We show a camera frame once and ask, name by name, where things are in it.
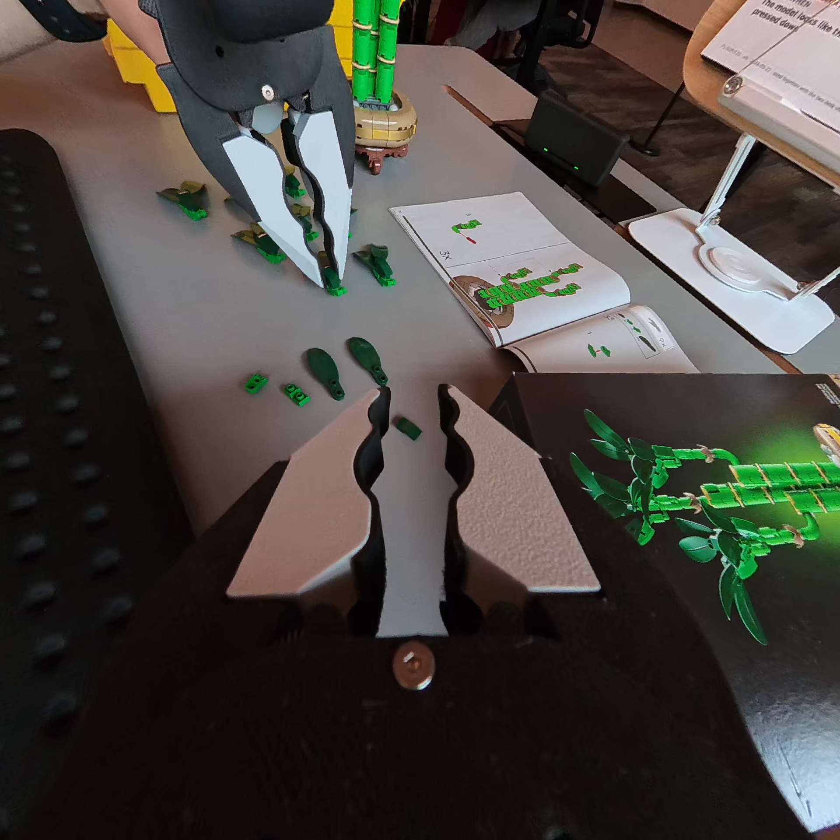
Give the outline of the person's left hand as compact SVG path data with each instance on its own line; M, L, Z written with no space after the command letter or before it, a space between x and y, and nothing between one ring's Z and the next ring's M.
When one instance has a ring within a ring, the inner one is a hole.
M98 1L102 12L149 57L156 66L171 59L155 18L141 11L138 1Z

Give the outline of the dark green lego leaf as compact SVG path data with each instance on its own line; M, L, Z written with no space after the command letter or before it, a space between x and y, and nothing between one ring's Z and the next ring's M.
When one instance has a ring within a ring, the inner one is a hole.
M314 377L328 389L331 397L342 401L344 389L333 357L321 348L310 348L307 350L307 362Z
M371 375L378 386L388 385L388 377L382 368L382 361L371 342L362 337L350 337L347 345L356 361Z

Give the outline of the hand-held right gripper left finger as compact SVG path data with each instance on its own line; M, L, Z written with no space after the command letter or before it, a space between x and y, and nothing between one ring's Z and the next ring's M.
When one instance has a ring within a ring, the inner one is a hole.
M226 595L329 606L359 636L377 635L385 594L385 546L373 485L391 391L365 393L294 452Z

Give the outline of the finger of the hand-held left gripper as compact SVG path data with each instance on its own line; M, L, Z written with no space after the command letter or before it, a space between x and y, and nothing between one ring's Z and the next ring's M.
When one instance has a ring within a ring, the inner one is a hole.
M322 249L341 280L350 239L352 186L333 113L289 108L283 129L287 152L295 157L308 184L313 215L322 231Z
M285 168L274 148L247 128L239 128L239 136L223 142L223 148L255 208L259 225L311 281L324 288L317 257L287 204Z

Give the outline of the black office chair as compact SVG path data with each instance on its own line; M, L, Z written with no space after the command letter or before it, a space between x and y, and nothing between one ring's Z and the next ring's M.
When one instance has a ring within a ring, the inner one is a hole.
M497 67L535 96L547 90L564 96L558 83L539 68L552 46L587 47L602 15L603 1L468 2L454 35L445 43L477 51L495 36L503 47Z

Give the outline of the black box with green lights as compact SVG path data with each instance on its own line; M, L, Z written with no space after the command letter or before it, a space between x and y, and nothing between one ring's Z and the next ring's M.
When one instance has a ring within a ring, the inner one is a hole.
M572 107L557 91L545 90L524 134L524 145L590 187L600 187L629 142L626 133Z

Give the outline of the yellow plastic bin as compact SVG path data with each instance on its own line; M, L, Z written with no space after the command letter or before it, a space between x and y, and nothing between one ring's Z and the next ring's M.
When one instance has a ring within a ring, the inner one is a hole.
M335 1L329 25L333 29L339 60L347 79L352 76L353 2ZM155 111L176 113L172 95L147 57L112 20L107 23L103 45L123 82L142 86Z

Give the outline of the black studded mat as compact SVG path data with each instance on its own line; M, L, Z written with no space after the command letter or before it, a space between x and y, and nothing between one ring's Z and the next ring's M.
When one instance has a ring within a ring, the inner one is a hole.
M20 838L137 607L193 541L56 152L1 139L2 838Z

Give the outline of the black wristband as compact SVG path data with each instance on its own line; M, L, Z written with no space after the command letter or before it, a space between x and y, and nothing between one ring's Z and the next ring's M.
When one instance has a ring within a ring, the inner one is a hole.
M67 43L90 43L108 33L108 16L81 12L69 1L20 1L32 18L54 38Z

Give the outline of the black lego set box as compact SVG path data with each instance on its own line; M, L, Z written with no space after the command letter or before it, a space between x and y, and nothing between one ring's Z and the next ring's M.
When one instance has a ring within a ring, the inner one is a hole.
M628 487L666 456L685 501L643 547L696 617L753 740L811 831L838 827L838 374L514 374L490 412L558 474Z

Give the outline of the cluster of green leaf sprigs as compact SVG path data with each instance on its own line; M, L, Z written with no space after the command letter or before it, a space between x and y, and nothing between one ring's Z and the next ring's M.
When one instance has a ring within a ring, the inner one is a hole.
M291 198L304 197L306 190L297 178L295 167L286 165L285 170L286 194ZM208 216L207 187L204 183L183 181L179 186L168 187L157 192L157 195L180 207L183 213L194 221L200 221ZM319 237L319 232L312 223L313 213L310 205L293 203L291 212L302 226L307 242L310 243ZM273 265L281 264L288 259L288 255L258 223L251 222L247 228L237 231L232 236L256 248L263 258ZM389 263L389 255L387 246L375 244L369 244L353 253L353 257L372 273L382 287L393 287L396 284L393 268Z

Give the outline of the wooden book stand white base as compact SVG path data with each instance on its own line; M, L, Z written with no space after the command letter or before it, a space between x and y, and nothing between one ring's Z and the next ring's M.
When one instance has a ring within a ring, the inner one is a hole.
M701 51L745 2L715 2L686 49L683 78L692 100L740 136L701 212L686 208L640 217L630 238L676 279L767 350L801 351L837 320L818 291L838 278L796 281L721 226L721 210L738 175L762 144L838 191L838 102L766 87L704 58Z

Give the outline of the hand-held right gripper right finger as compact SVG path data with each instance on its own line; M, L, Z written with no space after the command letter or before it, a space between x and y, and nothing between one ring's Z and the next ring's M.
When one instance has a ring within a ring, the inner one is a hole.
M448 634L477 633L497 606L526 616L539 596L599 594L541 456L455 386L437 399L455 482L439 605Z

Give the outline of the open instruction booklet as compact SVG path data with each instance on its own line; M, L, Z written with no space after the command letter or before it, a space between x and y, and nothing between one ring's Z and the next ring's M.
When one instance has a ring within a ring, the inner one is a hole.
M698 372L625 279L522 193L390 211L489 342L527 372Z

